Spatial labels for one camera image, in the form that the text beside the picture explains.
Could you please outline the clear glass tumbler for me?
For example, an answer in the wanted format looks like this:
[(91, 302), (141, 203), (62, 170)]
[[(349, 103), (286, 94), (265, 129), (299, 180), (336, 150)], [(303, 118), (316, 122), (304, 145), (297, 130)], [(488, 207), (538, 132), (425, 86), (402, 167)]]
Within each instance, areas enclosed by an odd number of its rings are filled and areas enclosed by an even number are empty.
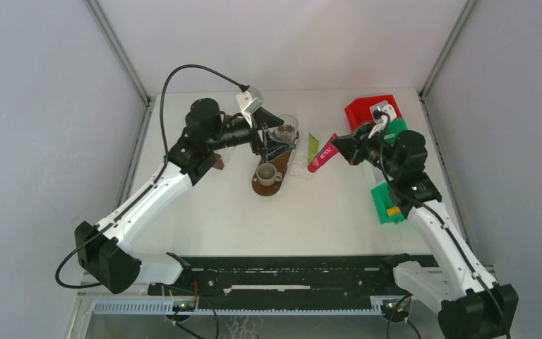
[(290, 114), (282, 114), (279, 117), (284, 123), (275, 128), (276, 137), (281, 141), (294, 143), (298, 134), (298, 120)]

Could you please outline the red toothpaste tube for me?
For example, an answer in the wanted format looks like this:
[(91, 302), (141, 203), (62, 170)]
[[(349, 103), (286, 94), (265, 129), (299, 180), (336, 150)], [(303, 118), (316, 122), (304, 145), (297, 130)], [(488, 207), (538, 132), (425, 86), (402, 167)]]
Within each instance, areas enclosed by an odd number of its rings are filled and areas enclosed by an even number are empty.
[(332, 141), (336, 139), (338, 135), (332, 134), (327, 143), (315, 154), (312, 160), (308, 163), (307, 170), (310, 173), (316, 173), (324, 164), (326, 164), (332, 157), (339, 153), (336, 146)]

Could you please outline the green toothpaste tube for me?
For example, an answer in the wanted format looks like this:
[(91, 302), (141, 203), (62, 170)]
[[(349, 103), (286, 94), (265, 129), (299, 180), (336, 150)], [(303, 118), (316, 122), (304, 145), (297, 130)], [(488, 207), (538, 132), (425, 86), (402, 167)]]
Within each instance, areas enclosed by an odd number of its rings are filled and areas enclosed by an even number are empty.
[(311, 133), (308, 134), (307, 164), (311, 164), (320, 147), (320, 141)]

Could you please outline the grey ceramic cup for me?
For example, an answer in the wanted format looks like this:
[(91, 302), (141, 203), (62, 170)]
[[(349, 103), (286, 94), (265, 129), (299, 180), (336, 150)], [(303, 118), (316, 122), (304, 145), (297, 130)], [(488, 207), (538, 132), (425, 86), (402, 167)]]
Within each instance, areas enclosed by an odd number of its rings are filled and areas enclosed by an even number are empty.
[(283, 180), (283, 174), (270, 162), (258, 165), (255, 177), (257, 182), (263, 186), (272, 186)]

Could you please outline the clear textured acrylic holder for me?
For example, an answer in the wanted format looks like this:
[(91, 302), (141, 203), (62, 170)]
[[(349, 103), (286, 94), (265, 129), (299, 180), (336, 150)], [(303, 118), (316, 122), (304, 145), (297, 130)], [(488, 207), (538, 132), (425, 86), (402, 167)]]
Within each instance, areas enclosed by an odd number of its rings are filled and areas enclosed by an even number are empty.
[(289, 175), (299, 179), (311, 180), (316, 173), (308, 171), (308, 142), (299, 141), (296, 149), (291, 152), (289, 163)]

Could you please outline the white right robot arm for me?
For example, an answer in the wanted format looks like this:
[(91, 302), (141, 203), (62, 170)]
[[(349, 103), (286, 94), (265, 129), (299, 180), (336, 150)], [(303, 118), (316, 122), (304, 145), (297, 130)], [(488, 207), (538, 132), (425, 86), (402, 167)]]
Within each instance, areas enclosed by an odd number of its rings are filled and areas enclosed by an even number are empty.
[(446, 338), (510, 338), (518, 294), (480, 263), (454, 225), (425, 171), (424, 136), (406, 130), (389, 144), (385, 128), (372, 123), (331, 143), (350, 165), (369, 162), (381, 171), (392, 202), (422, 236), (444, 275), (440, 280), (418, 262), (398, 255), (380, 274), (381, 288), (415, 296), (437, 315)]

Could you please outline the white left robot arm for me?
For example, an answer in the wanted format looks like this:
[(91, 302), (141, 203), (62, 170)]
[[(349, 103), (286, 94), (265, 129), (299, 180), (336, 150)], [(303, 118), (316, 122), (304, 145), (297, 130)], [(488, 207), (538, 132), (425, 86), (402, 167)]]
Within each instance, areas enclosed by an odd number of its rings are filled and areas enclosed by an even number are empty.
[(266, 160), (277, 148), (291, 148), (271, 137), (270, 129), (284, 125), (284, 120), (263, 107), (227, 117), (216, 100), (202, 98), (191, 104), (185, 124), (157, 171), (139, 190), (96, 224), (83, 221), (76, 227), (76, 248), (55, 272), (59, 286), (71, 290), (102, 286), (118, 294), (135, 283), (153, 283), (165, 284), (177, 295), (186, 293), (193, 283), (184, 270), (186, 264), (172, 252), (135, 251), (142, 233), (214, 167), (216, 151), (248, 144), (253, 154)]

